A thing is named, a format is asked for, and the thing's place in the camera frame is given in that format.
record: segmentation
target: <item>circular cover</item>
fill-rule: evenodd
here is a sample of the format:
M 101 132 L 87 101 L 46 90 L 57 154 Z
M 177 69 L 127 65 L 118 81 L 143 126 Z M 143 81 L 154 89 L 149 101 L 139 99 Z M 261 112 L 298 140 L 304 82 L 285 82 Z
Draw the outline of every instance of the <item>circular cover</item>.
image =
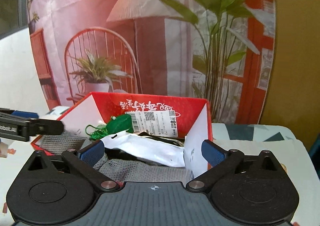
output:
M 7 204 L 15 220 L 31 225 L 55 225 L 85 213 L 94 201 L 90 183 L 72 174 L 41 178 L 41 171 L 23 185 L 12 185 Z
M 212 188 L 215 207 L 247 225 L 273 225 L 292 216 L 299 196 L 289 178 L 258 170 L 226 176 Z

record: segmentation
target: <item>gray knit fabric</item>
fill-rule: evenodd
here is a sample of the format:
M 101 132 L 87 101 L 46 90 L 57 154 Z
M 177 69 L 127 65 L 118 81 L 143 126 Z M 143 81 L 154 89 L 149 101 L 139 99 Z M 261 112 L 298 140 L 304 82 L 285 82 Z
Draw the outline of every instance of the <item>gray knit fabric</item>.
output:
M 73 148 L 79 150 L 91 143 L 88 138 L 65 131 L 60 136 L 43 136 L 40 147 L 55 155 L 60 155 L 67 149 Z M 183 185 L 186 185 L 193 179 L 192 171 L 185 168 L 148 165 L 140 161 L 108 160 L 106 154 L 93 168 L 114 181 L 120 182 L 181 181 Z
M 120 182 L 173 182 L 181 181 L 186 185 L 193 179 L 193 174 L 185 168 L 151 166 L 140 161 L 112 159 L 100 169 L 107 177 Z
M 67 149 L 81 149 L 81 146 L 86 139 L 86 137 L 77 136 L 70 132 L 64 131 L 59 136 L 43 136 L 40 147 L 55 155 L 60 155 Z

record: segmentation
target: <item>metal bolt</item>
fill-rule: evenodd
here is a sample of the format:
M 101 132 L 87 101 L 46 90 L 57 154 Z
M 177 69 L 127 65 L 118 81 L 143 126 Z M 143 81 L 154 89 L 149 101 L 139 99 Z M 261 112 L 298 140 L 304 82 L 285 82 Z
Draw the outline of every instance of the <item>metal bolt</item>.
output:
M 204 183 L 201 181 L 191 181 L 189 186 L 193 189 L 201 189 L 204 187 Z
M 117 183 L 114 181 L 104 181 L 101 183 L 101 187 L 105 189 L 112 189 L 117 186 Z

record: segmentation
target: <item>open cardboard box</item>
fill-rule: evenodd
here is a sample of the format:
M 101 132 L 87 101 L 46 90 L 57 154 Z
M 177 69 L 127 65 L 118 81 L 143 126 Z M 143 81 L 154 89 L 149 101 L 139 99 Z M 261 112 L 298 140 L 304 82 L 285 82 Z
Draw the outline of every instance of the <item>open cardboard box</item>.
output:
M 119 116 L 126 111 L 159 110 L 175 111 L 178 136 L 185 137 L 186 168 L 192 170 L 195 177 L 206 172 L 209 164 L 202 157 L 201 144 L 205 139 L 212 140 L 210 106 L 206 99 L 92 92 L 68 109 L 59 120 L 64 123 L 65 130 L 88 137 L 85 133 L 88 124 L 107 123 L 111 116 Z M 35 149 L 41 149 L 41 137 L 31 143 Z

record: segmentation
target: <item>green string loop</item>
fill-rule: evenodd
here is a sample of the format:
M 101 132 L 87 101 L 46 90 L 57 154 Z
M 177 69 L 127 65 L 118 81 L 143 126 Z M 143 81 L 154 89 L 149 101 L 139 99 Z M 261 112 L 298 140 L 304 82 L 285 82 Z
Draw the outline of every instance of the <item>green string loop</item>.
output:
M 91 133 L 91 134 L 88 134 L 88 132 L 87 132 L 87 128 L 88 127 L 92 127 L 92 128 L 94 128 L 95 129 L 95 131 L 93 132 L 93 133 Z M 96 140 L 99 140 L 99 139 L 102 139 L 102 138 L 104 138 L 105 136 L 108 136 L 109 135 L 109 132 L 108 132 L 108 130 L 107 130 L 107 125 L 99 125 L 99 126 L 97 126 L 97 127 L 94 127 L 94 126 L 92 126 L 92 125 L 87 125 L 86 127 L 85 127 L 85 133 L 88 135 L 88 136 L 90 136 L 90 139 L 91 140 L 94 140 L 94 141 L 96 141 Z

